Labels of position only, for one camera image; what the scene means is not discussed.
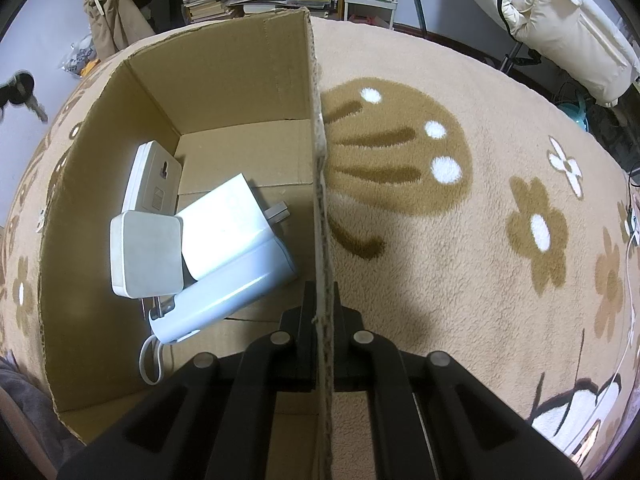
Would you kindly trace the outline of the khaki hanging trousers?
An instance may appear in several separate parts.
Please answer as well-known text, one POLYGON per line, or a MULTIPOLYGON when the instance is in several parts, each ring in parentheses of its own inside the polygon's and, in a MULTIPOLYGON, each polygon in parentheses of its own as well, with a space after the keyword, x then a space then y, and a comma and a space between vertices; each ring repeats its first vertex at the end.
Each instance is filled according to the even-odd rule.
POLYGON ((82 0, 96 56, 104 62, 154 30, 134 0, 82 0))

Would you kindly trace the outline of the white power adapter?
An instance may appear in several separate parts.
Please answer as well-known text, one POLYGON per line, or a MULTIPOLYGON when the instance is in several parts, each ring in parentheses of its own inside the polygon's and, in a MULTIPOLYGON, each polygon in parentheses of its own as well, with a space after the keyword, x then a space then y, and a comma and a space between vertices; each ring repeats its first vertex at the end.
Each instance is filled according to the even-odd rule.
POLYGON ((176 214, 182 255, 200 280, 276 238, 244 176, 237 174, 176 214))

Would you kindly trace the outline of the plastic bag with snacks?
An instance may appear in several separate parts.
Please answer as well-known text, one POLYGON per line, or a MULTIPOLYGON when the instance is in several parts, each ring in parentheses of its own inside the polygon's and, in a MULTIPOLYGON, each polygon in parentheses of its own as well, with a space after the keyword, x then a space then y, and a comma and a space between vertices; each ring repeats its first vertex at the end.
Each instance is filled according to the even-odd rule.
POLYGON ((58 68, 65 73, 81 78, 99 62, 91 35, 87 35, 70 46, 58 68))

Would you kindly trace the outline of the white square router box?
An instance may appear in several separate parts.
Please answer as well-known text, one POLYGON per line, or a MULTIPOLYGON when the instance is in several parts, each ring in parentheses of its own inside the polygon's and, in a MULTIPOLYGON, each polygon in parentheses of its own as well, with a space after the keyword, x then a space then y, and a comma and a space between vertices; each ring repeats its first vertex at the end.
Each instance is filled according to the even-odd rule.
POLYGON ((129 299, 172 296, 183 289, 181 221, 127 210, 110 223, 113 292, 129 299))

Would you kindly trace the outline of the white remote control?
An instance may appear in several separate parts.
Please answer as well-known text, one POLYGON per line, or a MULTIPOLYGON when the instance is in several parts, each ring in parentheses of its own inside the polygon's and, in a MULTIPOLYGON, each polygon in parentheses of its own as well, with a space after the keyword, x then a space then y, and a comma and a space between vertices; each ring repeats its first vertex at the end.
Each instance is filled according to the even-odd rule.
POLYGON ((168 214, 176 212, 182 166, 157 141, 141 144, 134 158, 122 212, 168 214))

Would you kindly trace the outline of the teal fan base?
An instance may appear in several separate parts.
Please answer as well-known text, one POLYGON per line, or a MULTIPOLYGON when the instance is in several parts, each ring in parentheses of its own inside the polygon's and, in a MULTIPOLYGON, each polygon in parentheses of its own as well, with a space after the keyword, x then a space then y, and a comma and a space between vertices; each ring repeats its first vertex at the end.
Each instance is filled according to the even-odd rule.
POLYGON ((578 125, 586 133, 590 133, 590 125, 587 117, 587 107, 585 98, 581 95, 577 95, 577 102, 561 102, 556 106, 559 110, 570 118, 572 122, 578 125))

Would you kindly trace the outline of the brown cardboard box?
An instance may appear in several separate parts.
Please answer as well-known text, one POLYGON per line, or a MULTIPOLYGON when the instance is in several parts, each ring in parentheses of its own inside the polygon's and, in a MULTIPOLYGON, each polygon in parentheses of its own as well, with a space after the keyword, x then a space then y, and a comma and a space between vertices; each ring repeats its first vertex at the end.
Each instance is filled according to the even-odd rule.
MULTIPOLYGON (((267 197, 290 192, 294 247, 306 276, 254 303, 255 313, 300 306, 316 286, 316 478, 330 473, 333 300, 322 125, 308 15, 288 11, 186 27, 143 40, 107 62, 68 104, 44 159, 49 188, 38 211, 38 312, 43 373, 58 416, 87 443, 154 390, 134 352, 145 327, 108 276, 108 225, 119 211, 136 147, 157 140, 183 164, 182 198, 244 174, 267 197)), ((223 358, 241 330, 195 337, 176 372, 199 353, 223 358)))

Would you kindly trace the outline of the stack of books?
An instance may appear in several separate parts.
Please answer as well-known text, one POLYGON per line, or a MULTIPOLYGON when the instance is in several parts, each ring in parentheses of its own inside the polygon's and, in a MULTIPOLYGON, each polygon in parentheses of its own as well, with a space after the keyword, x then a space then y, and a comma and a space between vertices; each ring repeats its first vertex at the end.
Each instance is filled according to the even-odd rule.
POLYGON ((183 0, 182 8, 188 23, 225 20, 235 12, 228 0, 183 0))

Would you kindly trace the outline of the beige patterned carpet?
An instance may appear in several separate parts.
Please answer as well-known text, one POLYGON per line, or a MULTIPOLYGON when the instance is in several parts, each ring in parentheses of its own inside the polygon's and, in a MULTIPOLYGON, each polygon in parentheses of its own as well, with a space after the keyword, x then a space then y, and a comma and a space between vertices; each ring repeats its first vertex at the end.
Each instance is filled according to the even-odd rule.
MULTIPOLYGON (((401 350, 450 353, 591 476, 639 370, 624 170, 542 96, 472 58, 308 18, 341 300, 401 350)), ((44 156, 70 101, 111 59, 58 112, 4 224, 1 350, 53 405, 38 312, 44 156)), ((293 194, 267 197, 245 179, 262 206, 290 207, 277 232, 304 279, 293 194)))

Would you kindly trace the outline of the cream puffer coat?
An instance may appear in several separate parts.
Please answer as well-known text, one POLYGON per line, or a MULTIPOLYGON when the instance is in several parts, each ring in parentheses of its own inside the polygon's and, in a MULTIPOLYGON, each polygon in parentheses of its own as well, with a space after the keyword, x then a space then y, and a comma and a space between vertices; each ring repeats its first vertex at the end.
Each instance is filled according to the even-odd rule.
POLYGON ((593 0, 474 0, 516 41, 613 107, 639 77, 631 43, 593 0))

